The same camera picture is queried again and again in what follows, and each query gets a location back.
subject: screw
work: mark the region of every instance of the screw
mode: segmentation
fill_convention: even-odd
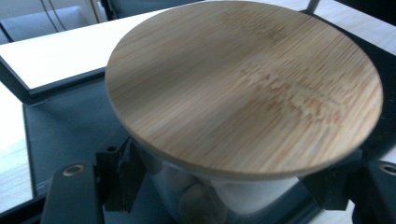
[[[390,164],[380,164],[379,168],[389,174],[389,175],[396,175],[396,166]]]
[[[64,169],[63,174],[65,176],[72,176],[72,175],[78,175],[79,173],[82,173],[84,171],[84,166],[81,164],[76,164],[76,165],[71,165],[67,168]]]

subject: bamboo lid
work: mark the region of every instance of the bamboo lid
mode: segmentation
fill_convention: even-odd
[[[306,175],[343,159],[383,101],[375,67],[345,35],[300,12],[236,1],[142,22],[114,49],[106,87],[153,154],[233,179]]]

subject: white surface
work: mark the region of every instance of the white surface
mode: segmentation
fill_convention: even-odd
[[[120,39],[150,12],[0,46],[0,57],[33,89],[105,67]]]
[[[349,201],[346,211],[322,211],[309,224],[352,224],[355,204]]]
[[[0,213],[2,213],[31,199],[32,186],[21,102],[2,83],[0,83],[0,105],[3,108],[0,116]]]
[[[396,164],[396,146],[381,158],[381,161],[388,161]]]
[[[333,0],[321,0],[315,14],[396,55],[396,26]]]
[[[297,177],[262,182],[211,181],[224,204],[240,216],[256,213],[273,203],[297,182]]]

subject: black metal bracket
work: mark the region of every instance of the black metal bracket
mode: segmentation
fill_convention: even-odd
[[[348,174],[361,166],[361,151],[358,149],[342,161],[300,180],[311,193],[321,209],[346,210],[348,197],[344,187]]]
[[[96,153],[101,201],[107,211],[131,212],[146,173],[133,138],[119,128]]]
[[[321,209],[346,210],[355,204],[353,223],[396,223],[396,164],[362,165],[361,151],[323,171],[301,179]]]
[[[396,165],[372,161],[348,176],[346,195],[356,224],[396,223]]]
[[[107,211],[131,212],[146,173],[134,140],[119,128],[98,150],[96,161],[96,166],[76,162],[54,174],[42,224],[104,223],[103,204]]]

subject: wood grain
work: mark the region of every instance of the wood grain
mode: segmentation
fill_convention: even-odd
[[[153,154],[235,179],[305,175],[341,160],[381,112],[375,67],[324,22],[282,7],[165,11],[114,49],[106,87]]]

